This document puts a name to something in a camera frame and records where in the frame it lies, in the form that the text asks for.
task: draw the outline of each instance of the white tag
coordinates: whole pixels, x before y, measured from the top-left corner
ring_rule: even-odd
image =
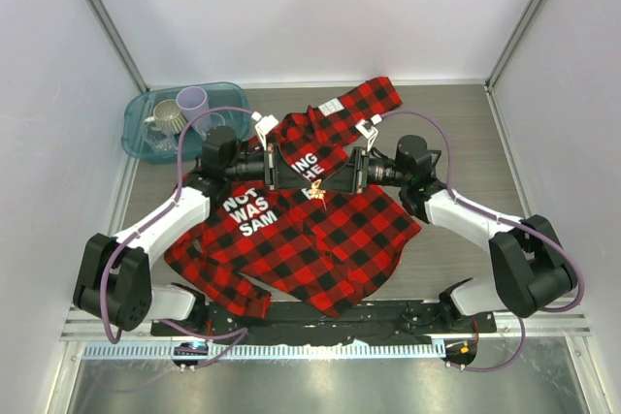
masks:
[[[319,106],[319,109],[321,110],[321,113],[323,113],[324,116],[328,116],[336,111],[342,111],[344,107],[343,107],[343,104],[341,104],[341,101],[339,101],[339,99],[333,99],[331,101],[326,102],[325,104],[321,104]]]

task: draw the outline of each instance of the blue plastic tray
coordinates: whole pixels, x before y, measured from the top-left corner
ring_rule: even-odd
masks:
[[[207,91],[210,108],[239,107],[250,109],[250,104],[244,91],[232,82],[212,82],[196,84]],[[176,152],[155,152],[144,140],[143,128],[145,118],[151,116],[153,107],[166,99],[175,99],[179,91],[187,86],[159,89],[146,92],[133,99],[125,109],[125,124],[121,144],[125,152],[132,157],[147,160],[153,164],[166,164],[177,161]],[[221,115],[226,125],[233,128],[241,140],[248,137],[250,129],[250,115],[237,111],[223,111]],[[183,160],[193,160],[201,154],[203,140],[194,130],[190,129],[183,141]]]

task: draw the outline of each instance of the gray table surface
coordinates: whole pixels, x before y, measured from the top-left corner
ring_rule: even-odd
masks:
[[[476,366],[493,366],[518,338],[483,339]],[[586,414],[562,337],[529,338],[498,372],[444,368],[437,359],[223,362],[169,373],[169,361],[86,361],[72,414]],[[164,373],[157,381],[153,377]],[[115,389],[130,390],[116,393]]]
[[[305,111],[344,94],[347,88],[252,89],[247,91],[255,110],[282,118],[292,111]],[[453,147],[454,181],[459,192],[493,209],[521,215],[517,192],[507,159],[481,85],[398,87],[403,109],[423,111],[446,129]],[[431,125],[413,116],[393,117],[379,125],[376,147],[394,155],[397,140],[405,134],[424,137],[429,147],[443,148],[441,137]],[[443,179],[446,159],[438,166]],[[187,163],[189,170],[193,163]],[[140,163],[125,217],[132,225],[159,206],[176,183],[171,165]],[[386,191],[397,199],[397,190]],[[446,287],[470,276],[489,276],[487,255],[455,234],[423,226],[423,231],[406,246],[401,264],[393,276],[373,294],[374,299],[433,299]],[[183,282],[163,260],[152,271],[154,283]],[[274,301],[293,298],[264,286]]]

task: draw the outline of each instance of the red plaid shirt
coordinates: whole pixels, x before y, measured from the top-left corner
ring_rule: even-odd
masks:
[[[347,161],[343,146],[360,136],[360,119],[401,104],[390,80],[376,78],[338,100],[290,113],[271,135],[296,171],[324,179]],[[325,202],[327,210],[307,190],[236,183],[231,197],[165,260],[234,314],[263,318],[270,305],[269,292],[244,274],[338,317],[388,279],[420,226],[378,186],[357,195],[326,192]]]

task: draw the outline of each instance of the plastic cup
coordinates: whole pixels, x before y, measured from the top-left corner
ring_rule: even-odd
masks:
[[[190,86],[182,89],[177,95],[176,101],[177,105],[183,112],[183,115],[187,118],[187,121],[190,121],[192,118],[200,115],[210,108],[210,101],[207,97],[207,92],[199,86]],[[211,113],[192,123],[192,128],[194,128],[194,130],[201,135],[202,138],[204,138],[210,128],[222,124],[224,124],[224,118],[221,115]]]

